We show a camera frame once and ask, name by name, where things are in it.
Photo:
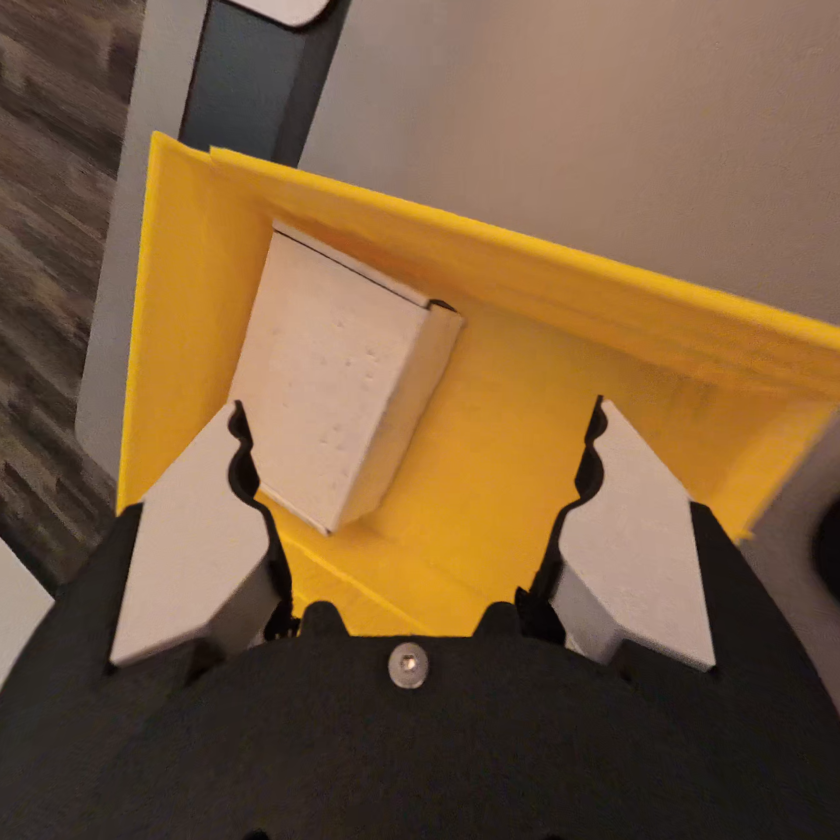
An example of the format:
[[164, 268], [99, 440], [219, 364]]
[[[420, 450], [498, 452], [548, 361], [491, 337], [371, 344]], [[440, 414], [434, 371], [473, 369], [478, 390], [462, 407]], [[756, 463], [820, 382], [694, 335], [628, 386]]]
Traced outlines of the black quilted pad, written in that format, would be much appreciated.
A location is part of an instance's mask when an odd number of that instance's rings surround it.
[[839, 497], [824, 510], [817, 523], [812, 561], [827, 590], [839, 601]]

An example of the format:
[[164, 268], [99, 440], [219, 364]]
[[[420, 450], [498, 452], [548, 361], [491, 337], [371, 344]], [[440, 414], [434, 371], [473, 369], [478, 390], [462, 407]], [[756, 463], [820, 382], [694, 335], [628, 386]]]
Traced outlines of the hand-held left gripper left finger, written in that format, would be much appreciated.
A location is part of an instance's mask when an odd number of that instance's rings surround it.
[[207, 641], [237, 655], [293, 635], [291, 571], [257, 500], [254, 441], [240, 401], [224, 405], [141, 501], [110, 660], [139, 663]]

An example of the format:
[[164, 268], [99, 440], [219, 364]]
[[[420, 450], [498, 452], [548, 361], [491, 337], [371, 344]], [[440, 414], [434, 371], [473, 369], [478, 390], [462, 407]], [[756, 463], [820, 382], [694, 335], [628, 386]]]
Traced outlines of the yellow plastic bin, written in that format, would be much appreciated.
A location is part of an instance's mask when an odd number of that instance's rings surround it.
[[381, 506], [325, 537], [275, 517], [295, 611], [352, 634], [470, 635], [529, 587], [598, 395], [732, 541], [838, 408], [838, 327], [231, 150], [154, 132], [116, 510], [138, 502], [227, 396], [272, 223], [465, 317]]

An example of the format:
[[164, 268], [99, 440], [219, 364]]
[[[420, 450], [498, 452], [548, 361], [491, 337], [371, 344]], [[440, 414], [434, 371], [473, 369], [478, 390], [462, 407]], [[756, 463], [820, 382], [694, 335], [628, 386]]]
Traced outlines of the white sheet stand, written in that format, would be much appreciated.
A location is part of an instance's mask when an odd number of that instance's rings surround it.
[[331, 1], [230, 1], [279, 25], [299, 29], [316, 21]]

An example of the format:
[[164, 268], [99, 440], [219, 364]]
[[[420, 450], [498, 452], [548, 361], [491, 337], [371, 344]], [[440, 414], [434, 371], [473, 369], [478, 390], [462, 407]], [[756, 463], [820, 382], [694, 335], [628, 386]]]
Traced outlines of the white cardboard mailer box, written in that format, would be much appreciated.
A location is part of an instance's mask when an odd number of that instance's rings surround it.
[[276, 219], [228, 393], [261, 489], [324, 535], [377, 509], [465, 321]]

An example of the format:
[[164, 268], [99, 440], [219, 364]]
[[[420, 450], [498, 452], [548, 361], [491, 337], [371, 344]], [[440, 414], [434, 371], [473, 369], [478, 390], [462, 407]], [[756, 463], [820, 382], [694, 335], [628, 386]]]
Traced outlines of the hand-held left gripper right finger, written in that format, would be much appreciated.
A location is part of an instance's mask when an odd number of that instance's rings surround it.
[[540, 567], [515, 606], [524, 635], [607, 665], [625, 642], [716, 665], [689, 492], [599, 396]]

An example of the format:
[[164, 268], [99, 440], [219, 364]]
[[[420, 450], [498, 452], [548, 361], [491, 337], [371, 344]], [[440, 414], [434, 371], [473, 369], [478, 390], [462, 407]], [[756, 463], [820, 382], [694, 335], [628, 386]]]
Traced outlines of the black desk mat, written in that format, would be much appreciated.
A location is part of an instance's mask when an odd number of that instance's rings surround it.
[[297, 167], [350, 1], [292, 28], [235, 2], [209, 2], [178, 140]]

